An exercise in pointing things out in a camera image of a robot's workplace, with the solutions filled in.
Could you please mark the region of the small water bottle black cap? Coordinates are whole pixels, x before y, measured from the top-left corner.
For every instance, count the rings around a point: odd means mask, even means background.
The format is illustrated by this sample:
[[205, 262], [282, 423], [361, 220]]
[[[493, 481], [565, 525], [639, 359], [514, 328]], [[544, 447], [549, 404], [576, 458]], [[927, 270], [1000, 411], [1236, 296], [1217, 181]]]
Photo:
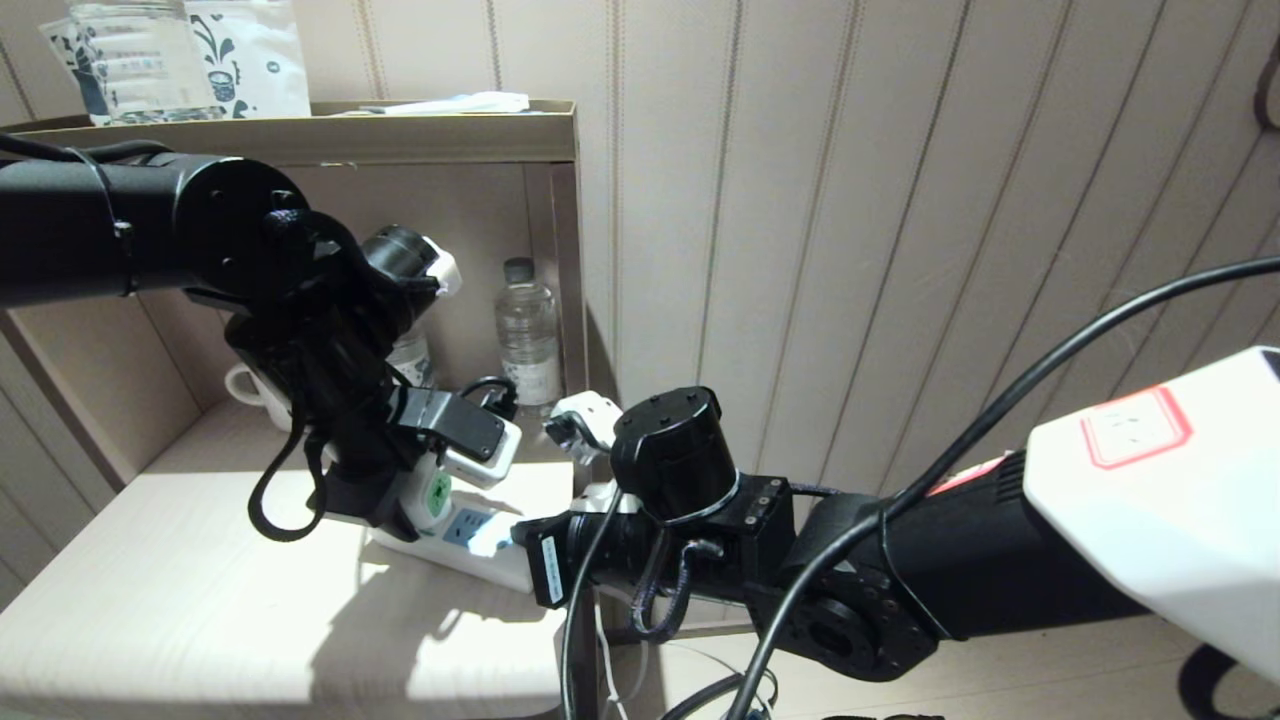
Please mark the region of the small water bottle black cap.
[[563, 389], [556, 296], [536, 278], [531, 258], [504, 260], [503, 277], [494, 300], [500, 365], [516, 383], [520, 413], [543, 421]]
[[408, 386], [436, 387], [428, 336], [419, 327], [411, 328], [393, 343], [387, 363], [396, 370], [397, 378]]

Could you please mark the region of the white printed bag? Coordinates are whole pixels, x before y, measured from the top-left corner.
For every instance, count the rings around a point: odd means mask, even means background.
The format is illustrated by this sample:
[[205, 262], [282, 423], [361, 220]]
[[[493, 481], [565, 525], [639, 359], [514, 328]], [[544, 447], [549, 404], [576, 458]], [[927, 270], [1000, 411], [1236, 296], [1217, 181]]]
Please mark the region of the white printed bag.
[[90, 46], [79, 26], [70, 17], [67, 17], [38, 26], [38, 32], [47, 41], [54, 56], [77, 83], [90, 120], [99, 127], [110, 126], [113, 119], [102, 87], [93, 73]]
[[186, 12], [224, 119], [311, 115], [292, 0], [186, 0]]

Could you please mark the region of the flat white paper packet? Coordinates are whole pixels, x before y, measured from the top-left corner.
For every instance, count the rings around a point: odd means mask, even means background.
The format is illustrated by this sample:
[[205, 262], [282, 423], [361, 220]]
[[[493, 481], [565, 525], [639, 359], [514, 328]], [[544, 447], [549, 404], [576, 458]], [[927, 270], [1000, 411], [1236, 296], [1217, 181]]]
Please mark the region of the flat white paper packet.
[[337, 111], [334, 117], [507, 115], [526, 113], [531, 109], [532, 100], [526, 94], [483, 91], [416, 102], [397, 102], [392, 105], [366, 104], [355, 109]]

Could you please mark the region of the large clear water bottle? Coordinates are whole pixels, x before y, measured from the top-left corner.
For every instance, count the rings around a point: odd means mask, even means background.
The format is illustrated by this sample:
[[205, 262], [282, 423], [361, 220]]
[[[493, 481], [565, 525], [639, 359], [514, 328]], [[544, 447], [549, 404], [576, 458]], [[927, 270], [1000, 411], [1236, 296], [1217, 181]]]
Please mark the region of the large clear water bottle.
[[183, 0], [65, 0], [114, 126], [219, 120]]

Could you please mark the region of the white ribbed mug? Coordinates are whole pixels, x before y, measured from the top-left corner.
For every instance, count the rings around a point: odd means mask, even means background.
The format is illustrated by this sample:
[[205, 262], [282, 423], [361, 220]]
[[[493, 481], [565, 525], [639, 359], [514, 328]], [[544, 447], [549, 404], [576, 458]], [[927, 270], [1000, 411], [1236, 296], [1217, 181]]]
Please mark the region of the white ribbed mug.
[[288, 398], [247, 364], [237, 363], [230, 368], [224, 375], [224, 386], [230, 397], [238, 402], [264, 410], [278, 430], [287, 433], [292, 428]]

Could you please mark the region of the green mosquito repellent plug-in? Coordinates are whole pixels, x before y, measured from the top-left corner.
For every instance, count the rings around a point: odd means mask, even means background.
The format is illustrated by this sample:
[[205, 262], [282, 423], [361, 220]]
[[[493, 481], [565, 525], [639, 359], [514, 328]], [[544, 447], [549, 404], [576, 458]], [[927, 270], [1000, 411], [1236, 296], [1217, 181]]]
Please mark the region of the green mosquito repellent plug-in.
[[452, 475], [436, 454], [428, 452], [404, 474], [399, 507], [419, 536], [428, 534], [451, 512]]

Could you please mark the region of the white power strip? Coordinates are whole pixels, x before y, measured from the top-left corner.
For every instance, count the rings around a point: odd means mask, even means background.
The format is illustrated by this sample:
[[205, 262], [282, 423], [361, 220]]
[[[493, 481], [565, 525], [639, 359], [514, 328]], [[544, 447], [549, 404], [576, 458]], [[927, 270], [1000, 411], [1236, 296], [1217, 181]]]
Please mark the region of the white power strip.
[[532, 578], [525, 550], [512, 538], [518, 514], [453, 503], [449, 514], [408, 542], [376, 529], [372, 539], [390, 551], [476, 577], [494, 585], [529, 594]]

